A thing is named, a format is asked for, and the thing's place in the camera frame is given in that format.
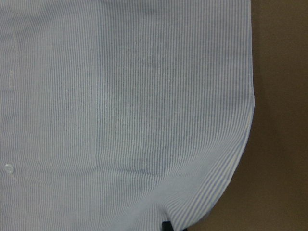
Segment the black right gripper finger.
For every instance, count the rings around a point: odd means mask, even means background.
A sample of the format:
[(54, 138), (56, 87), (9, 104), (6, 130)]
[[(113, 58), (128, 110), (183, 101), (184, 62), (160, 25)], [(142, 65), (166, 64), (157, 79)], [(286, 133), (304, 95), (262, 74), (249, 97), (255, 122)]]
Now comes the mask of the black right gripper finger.
[(162, 222), (162, 231), (173, 231), (173, 227), (170, 221)]

